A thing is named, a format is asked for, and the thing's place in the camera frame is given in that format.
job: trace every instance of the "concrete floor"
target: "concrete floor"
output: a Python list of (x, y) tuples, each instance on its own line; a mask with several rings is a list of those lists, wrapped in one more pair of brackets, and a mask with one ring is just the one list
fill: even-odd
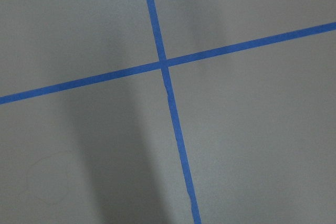
[[(334, 0), (155, 0), (167, 58)], [(146, 0), (0, 0), (0, 97), (158, 61)], [(202, 223), (334, 224), (336, 31), (170, 67)], [(194, 223), (160, 70), (0, 105), (1, 223)]]

